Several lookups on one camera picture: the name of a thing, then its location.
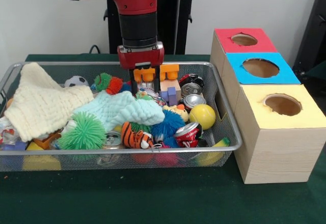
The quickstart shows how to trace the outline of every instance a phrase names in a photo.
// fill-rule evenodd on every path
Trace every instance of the circular hole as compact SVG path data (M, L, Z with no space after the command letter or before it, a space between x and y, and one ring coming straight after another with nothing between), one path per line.
M295 116L302 110L299 101L285 94L270 95L265 99L265 104L274 112L286 116Z
M231 39L234 43L240 46L253 46L258 43L256 38L244 33L236 34Z
M252 75L269 78L280 73L279 67L264 59L248 59L243 63L244 68Z

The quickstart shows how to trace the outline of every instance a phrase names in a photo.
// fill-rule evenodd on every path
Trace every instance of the purple toy block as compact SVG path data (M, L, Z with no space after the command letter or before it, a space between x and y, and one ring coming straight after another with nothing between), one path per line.
M168 95L169 95L169 106L174 106L178 104L177 101L177 91L174 87L168 88Z
M165 92L160 92L160 97L162 99L164 99L165 102L168 102L169 101L169 95L168 95L168 91L165 91Z
M3 150L5 151L23 151L26 149L26 143L22 141L16 141L14 145L5 144Z

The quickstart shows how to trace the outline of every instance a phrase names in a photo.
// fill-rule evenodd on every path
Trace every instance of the shape sorter box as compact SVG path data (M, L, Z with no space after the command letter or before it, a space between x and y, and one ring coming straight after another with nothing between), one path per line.
M235 111L240 84L300 84L277 52L228 53L226 57L221 78L232 112Z
M227 53L277 52L263 29L238 28L215 29L211 48L210 62L222 77Z
M242 85L234 115L245 184L308 181L326 140L326 117L304 85Z

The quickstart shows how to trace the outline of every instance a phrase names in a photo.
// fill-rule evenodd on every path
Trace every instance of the cable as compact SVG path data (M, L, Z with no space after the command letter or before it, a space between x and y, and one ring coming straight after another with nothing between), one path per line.
M93 49L96 48L97 53L101 53L100 49L98 48L97 45L93 45L88 53L92 53Z

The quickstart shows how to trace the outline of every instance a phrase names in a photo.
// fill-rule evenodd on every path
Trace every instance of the light blue knitted cloth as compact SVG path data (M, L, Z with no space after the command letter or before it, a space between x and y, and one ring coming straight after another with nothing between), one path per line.
M107 133L127 121L152 126L161 123L165 117L154 100L135 100L129 91L116 95L102 91L90 103L75 109L74 114L79 112L95 115Z

